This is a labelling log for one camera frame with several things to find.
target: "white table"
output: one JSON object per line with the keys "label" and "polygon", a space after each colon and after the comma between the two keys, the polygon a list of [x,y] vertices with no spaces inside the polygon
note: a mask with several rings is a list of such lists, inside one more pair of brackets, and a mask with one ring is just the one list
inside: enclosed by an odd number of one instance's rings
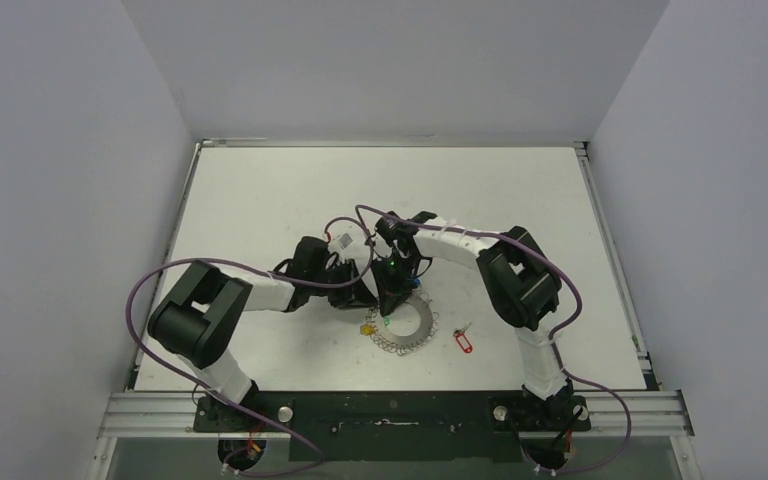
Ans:
{"label": "white table", "polygon": [[[205,148],[170,258],[224,257],[272,268],[292,256],[301,236],[321,235],[325,222],[353,215],[358,203],[403,217],[428,210],[476,229],[525,227],[584,299],[583,314],[559,340],[570,371],[612,388],[645,388],[572,148]],[[333,232],[348,228],[354,227],[341,222]],[[183,270],[168,273],[158,298]],[[440,314],[440,330],[416,353],[399,357],[380,350],[360,334],[365,310],[337,311],[322,298],[290,314],[246,313],[229,348],[262,390],[519,388],[514,331],[493,311],[480,276],[437,261],[422,280]],[[572,312],[568,288],[560,301],[544,322],[558,323]],[[471,354],[452,336],[468,322]],[[153,339],[149,345],[183,367]],[[143,358],[135,388],[192,386]]]}

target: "robotic arm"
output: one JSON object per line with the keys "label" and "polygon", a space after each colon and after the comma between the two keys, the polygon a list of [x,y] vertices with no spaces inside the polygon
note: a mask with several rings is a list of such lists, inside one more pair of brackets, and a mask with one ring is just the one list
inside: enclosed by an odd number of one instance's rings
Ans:
{"label": "robotic arm", "polygon": [[[212,389],[245,403],[257,393],[257,384],[227,350],[243,312],[291,312],[312,296],[325,296],[335,308],[377,307],[382,315],[389,315],[417,287],[421,262],[442,259],[481,274],[494,310],[516,331],[525,369],[523,387],[541,400],[564,387],[566,376],[553,355],[548,329],[540,324],[557,309],[561,288],[557,275],[505,242],[447,231],[458,226],[434,213],[420,212],[410,221],[443,229],[420,229],[381,218],[375,234],[390,248],[390,254],[373,260],[361,281],[344,288],[294,286],[254,274],[232,278],[213,265],[193,263],[152,313],[148,333]],[[542,254],[522,227],[503,235]],[[368,261],[372,241],[349,233],[328,242],[303,237],[293,258],[281,262],[275,271],[320,284],[348,282],[358,276],[358,265]]]}

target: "wall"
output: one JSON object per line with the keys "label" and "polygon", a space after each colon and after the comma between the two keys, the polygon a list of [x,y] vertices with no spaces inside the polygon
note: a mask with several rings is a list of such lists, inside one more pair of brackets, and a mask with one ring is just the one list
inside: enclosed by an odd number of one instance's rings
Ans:
{"label": "wall", "polygon": [[666,0],[123,0],[198,137],[589,139]]}
{"label": "wall", "polygon": [[670,2],[590,153],[703,473],[768,478],[768,2]]}
{"label": "wall", "polygon": [[0,1],[0,478],[85,475],[191,142],[118,1]]}

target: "purple cable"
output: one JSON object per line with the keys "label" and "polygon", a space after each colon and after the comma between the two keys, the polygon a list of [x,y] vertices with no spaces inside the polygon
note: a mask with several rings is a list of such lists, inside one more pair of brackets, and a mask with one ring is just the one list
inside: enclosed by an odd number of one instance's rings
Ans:
{"label": "purple cable", "polygon": [[[349,221],[349,222],[354,223],[355,225],[360,227],[361,230],[363,230],[364,234],[366,234],[367,237],[369,237],[369,230],[366,228],[366,226],[362,225],[357,220],[355,220],[353,218],[350,218],[350,217],[338,217],[338,218],[328,222],[328,224],[325,227],[326,232],[328,230],[328,227],[331,226],[331,224],[333,224],[337,220],[345,220],[345,221]],[[301,435],[301,434],[299,434],[299,433],[297,433],[297,432],[295,432],[295,431],[285,427],[284,425],[281,425],[279,422],[276,422],[276,421],[274,421],[274,420],[272,420],[272,419],[270,419],[268,417],[265,417],[265,416],[255,412],[254,410],[251,410],[251,409],[246,408],[246,407],[244,407],[242,405],[239,405],[239,404],[237,404],[235,402],[232,402],[228,397],[222,395],[219,392],[213,391],[213,388],[210,385],[208,385],[207,383],[201,381],[200,379],[194,377],[193,375],[190,375],[189,373],[181,370],[180,368],[178,368],[178,367],[172,365],[171,363],[167,362],[166,360],[160,358],[159,355],[157,355],[150,348],[148,348],[148,345],[146,345],[142,341],[142,339],[140,338],[139,334],[137,334],[136,328],[134,327],[134,319],[133,319],[132,310],[133,310],[134,298],[136,298],[137,292],[139,291],[140,287],[142,287],[143,284],[145,284],[145,282],[147,282],[150,278],[152,278],[153,276],[157,275],[158,273],[163,272],[164,270],[167,270],[169,268],[172,268],[172,267],[175,267],[175,266],[178,266],[178,265],[185,265],[185,264],[193,263],[193,262],[196,262],[196,261],[199,261],[199,260],[204,261],[204,262],[208,262],[208,263],[214,263],[214,264],[219,264],[219,265],[228,265],[228,266],[231,266],[231,267],[240,268],[242,270],[245,270],[247,272],[253,273],[255,275],[260,275],[262,277],[270,277],[271,276],[274,279],[290,282],[290,283],[295,284],[295,285],[305,285],[305,286],[317,287],[317,288],[343,288],[343,287],[348,287],[348,286],[350,286],[350,285],[360,281],[361,278],[363,278],[364,274],[366,274],[366,272],[372,266],[373,248],[372,248],[371,245],[370,245],[369,248],[370,248],[370,251],[369,251],[369,262],[367,263],[366,267],[358,274],[357,277],[355,277],[355,278],[353,278],[353,279],[351,279],[351,280],[349,280],[347,282],[343,282],[343,283],[331,284],[331,283],[318,283],[318,282],[309,282],[309,281],[306,281],[306,280],[298,280],[298,279],[295,279],[295,278],[289,278],[289,277],[285,277],[284,275],[279,275],[279,274],[275,274],[275,273],[266,273],[266,272],[258,270],[256,268],[249,267],[248,265],[244,265],[244,264],[239,263],[239,262],[234,262],[232,260],[224,260],[224,259],[221,259],[221,258],[185,258],[185,259],[175,260],[175,261],[172,261],[172,262],[169,262],[169,263],[165,263],[165,264],[155,268],[154,270],[146,273],[145,275],[142,276],[142,278],[140,278],[137,281],[137,283],[134,284],[134,286],[131,288],[130,293],[128,293],[128,300],[125,302],[125,326],[128,328],[128,333],[131,335],[131,339],[134,340],[134,343],[137,344],[137,347],[139,347],[139,349],[142,350],[143,353],[148,355],[152,360],[154,360],[155,362],[159,363],[160,365],[168,368],[169,370],[177,373],[178,375],[180,375],[180,376],[186,378],[187,380],[190,380],[191,382],[195,383],[196,385],[204,388],[205,390],[210,392],[210,394],[213,395],[217,400],[219,400],[220,402],[228,405],[229,407],[232,407],[232,408],[234,408],[234,409],[236,409],[236,410],[238,410],[238,411],[240,411],[240,412],[242,412],[242,413],[244,413],[244,414],[246,414],[246,415],[248,415],[250,417],[253,417],[253,418],[257,419],[257,420],[260,420],[261,422],[263,422],[263,423],[265,423],[267,425],[270,425],[270,426],[272,426],[272,427],[274,427],[274,428],[276,428],[276,429],[278,429],[278,430],[280,430],[280,431],[282,431],[284,433],[288,433],[291,437],[293,437],[296,440],[302,442],[305,446],[307,446],[308,448],[310,448],[311,450],[316,452],[319,455],[319,457],[320,457],[320,460],[318,460],[318,461],[316,461],[314,463],[309,463],[307,465],[302,465],[302,466],[299,466],[299,467],[293,467],[293,468],[290,468],[290,469],[287,469],[287,470],[281,470],[281,471],[278,471],[278,472],[264,472],[264,473],[245,472],[245,471],[243,471],[243,472],[240,472],[241,475],[243,475],[245,477],[277,477],[277,476],[281,476],[281,475],[288,475],[288,474],[291,474],[291,473],[298,473],[298,472],[301,472],[301,471],[308,470],[308,469],[311,469],[313,467],[319,466],[322,463],[324,463],[325,462],[325,453],[323,453],[322,450],[319,449],[319,447],[314,445],[313,442],[311,442],[310,440],[305,438],[303,435]],[[225,457],[225,459],[223,460],[223,463],[227,464],[228,461],[234,455],[237,455],[237,454],[239,454],[239,453],[241,453],[241,452],[243,452],[245,450],[246,449],[237,449],[237,450],[231,452],[230,454],[228,454]]]}
{"label": "purple cable", "polygon": [[[447,232],[463,233],[463,234],[466,234],[466,235],[469,235],[469,236],[475,237],[475,238],[495,238],[496,240],[501,240],[501,241],[503,241],[505,243],[508,243],[508,244],[510,244],[510,245],[512,245],[512,246],[514,246],[514,247],[516,247],[516,248],[518,248],[520,250],[522,250],[523,252],[525,252],[530,257],[536,259],[539,262],[542,262],[544,265],[546,265],[546,267],[549,268],[549,270],[551,270],[553,273],[558,275],[564,281],[564,283],[567,284],[567,286],[570,289],[570,292],[572,292],[573,297],[575,297],[575,304],[576,304],[575,305],[575,311],[572,313],[572,315],[569,316],[569,318],[567,318],[563,322],[559,323],[557,326],[555,326],[555,328],[549,330],[549,335],[548,335],[549,341],[554,340],[555,334],[557,334],[562,329],[568,327],[572,322],[574,322],[578,318],[579,315],[581,315],[581,308],[582,308],[582,303],[583,303],[582,300],[581,300],[581,293],[578,291],[578,288],[576,288],[575,285],[572,283],[572,280],[567,276],[567,274],[564,273],[563,270],[561,270],[557,265],[555,265],[554,263],[550,262],[543,255],[540,255],[539,253],[535,252],[534,250],[526,247],[525,245],[517,242],[516,240],[514,240],[514,239],[512,239],[510,237],[507,237],[507,236],[502,235],[500,233],[494,233],[494,232],[481,232],[481,231],[476,231],[476,230],[467,230],[467,229],[464,229],[464,228],[450,227],[450,226],[441,227],[441,226],[435,226],[435,225],[426,225],[424,223],[412,222],[410,220],[405,220],[403,218],[399,218],[399,217],[397,217],[395,215],[391,215],[389,213],[383,212],[383,211],[381,211],[381,210],[379,210],[377,208],[370,207],[368,205],[355,205],[355,214],[357,215],[358,221],[360,222],[360,227],[364,230],[364,232],[368,232],[369,229],[366,227],[366,223],[363,221],[363,216],[360,213],[361,210],[366,210],[366,211],[372,212],[372,213],[374,213],[376,215],[380,215],[381,217],[384,217],[387,220],[403,223],[405,225],[409,225],[409,226],[412,226],[412,227],[421,228],[421,229],[425,229],[425,230],[440,231],[440,230],[445,229]],[[567,377],[569,377],[570,379],[572,379],[572,380],[574,380],[576,382],[583,383],[585,385],[589,385],[591,387],[594,387],[594,388],[597,388],[599,390],[602,390],[603,392],[606,392],[609,395],[611,395],[612,397],[616,398],[617,401],[620,402],[620,405],[622,406],[622,409],[623,409],[623,412],[625,413],[625,418],[626,418],[625,436],[623,437],[623,441],[622,441],[622,443],[620,443],[620,446],[617,447],[617,449],[614,450],[614,452],[611,455],[608,455],[604,459],[602,459],[602,460],[600,460],[600,461],[598,461],[598,462],[596,462],[594,464],[591,464],[591,465],[587,465],[587,466],[584,466],[584,467],[577,467],[577,468],[558,470],[558,471],[556,471],[556,473],[559,474],[559,475],[561,475],[561,474],[567,475],[567,474],[573,474],[573,473],[588,472],[590,470],[594,470],[594,469],[597,469],[599,467],[602,467],[602,466],[612,462],[615,458],[617,458],[620,454],[622,454],[622,452],[626,449],[626,447],[628,447],[628,444],[631,441],[631,411],[628,408],[628,404],[625,403],[625,400],[623,400],[622,397],[620,397],[620,395],[617,392],[615,392],[614,390],[606,387],[605,385],[593,382],[591,380],[586,380],[584,378],[578,377],[578,376],[573,375],[572,373],[570,373],[569,370],[567,370],[566,367],[564,366],[563,358],[561,358],[561,351],[558,349],[558,344],[557,343],[552,343],[552,352],[554,352],[555,359],[558,361],[558,367],[560,367],[560,370],[562,372],[564,372]],[[551,470],[547,470],[547,469],[545,469],[545,468],[543,468],[543,467],[541,467],[539,465],[538,465],[538,467],[543,472],[549,472],[549,473],[552,472]]]}

